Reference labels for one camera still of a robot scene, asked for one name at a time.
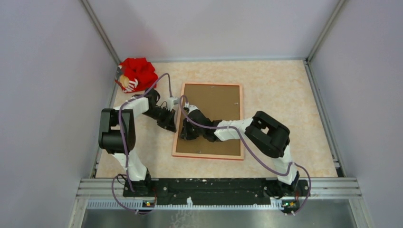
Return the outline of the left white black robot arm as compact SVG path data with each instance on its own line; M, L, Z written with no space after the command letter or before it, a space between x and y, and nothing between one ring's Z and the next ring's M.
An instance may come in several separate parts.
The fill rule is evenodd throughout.
M136 152L135 118L145 115L154 119L157 125L170 132L176 132L175 109L178 97L170 96L163 105L158 105L160 94L153 88L141 95L134 95L122 105L101 111L98 144L111 154L125 170L129 190L140 196L152 192L150 174Z

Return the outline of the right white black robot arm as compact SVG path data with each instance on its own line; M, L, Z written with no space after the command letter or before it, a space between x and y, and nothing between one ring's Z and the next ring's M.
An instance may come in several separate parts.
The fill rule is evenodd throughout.
M290 130L265 113L257 111L242 120L210 120L191 105L182 108L184 116L180 138L190 141L203 137L209 142L240 140L250 155L277 177L280 196L298 193L300 178L290 153Z

